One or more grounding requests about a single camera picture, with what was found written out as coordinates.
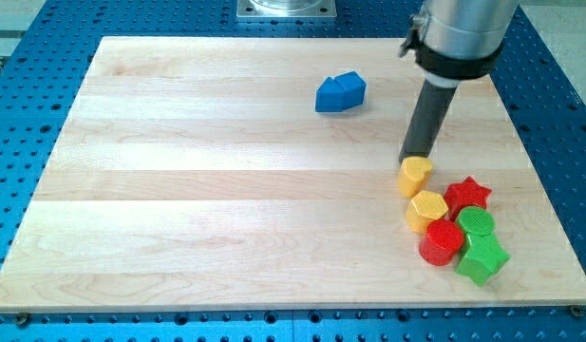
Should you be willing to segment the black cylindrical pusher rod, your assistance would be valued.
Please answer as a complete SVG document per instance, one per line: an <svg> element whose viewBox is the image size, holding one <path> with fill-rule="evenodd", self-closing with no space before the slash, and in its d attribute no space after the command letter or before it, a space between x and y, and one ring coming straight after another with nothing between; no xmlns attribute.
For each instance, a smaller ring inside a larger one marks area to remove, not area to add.
<svg viewBox="0 0 586 342"><path fill-rule="evenodd" d="M456 90L455 86L440 87L424 81L406 131L399 162L408 157L429 156Z"/></svg>

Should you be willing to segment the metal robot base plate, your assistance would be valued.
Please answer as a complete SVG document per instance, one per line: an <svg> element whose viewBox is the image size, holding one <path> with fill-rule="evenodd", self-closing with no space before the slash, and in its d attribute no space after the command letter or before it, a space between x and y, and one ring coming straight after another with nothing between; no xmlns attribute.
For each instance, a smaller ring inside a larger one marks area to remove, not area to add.
<svg viewBox="0 0 586 342"><path fill-rule="evenodd" d="M334 0L237 0L236 17L243 19L334 18Z"/></svg>

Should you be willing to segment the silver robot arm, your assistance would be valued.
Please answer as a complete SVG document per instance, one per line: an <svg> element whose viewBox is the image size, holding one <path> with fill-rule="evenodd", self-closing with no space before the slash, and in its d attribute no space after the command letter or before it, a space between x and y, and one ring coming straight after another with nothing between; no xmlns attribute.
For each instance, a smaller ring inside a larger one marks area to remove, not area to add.
<svg viewBox="0 0 586 342"><path fill-rule="evenodd" d="M518 0L425 0L410 17L399 56L414 52L424 82L399 160L428 157L455 92L463 81L491 72Z"/></svg>

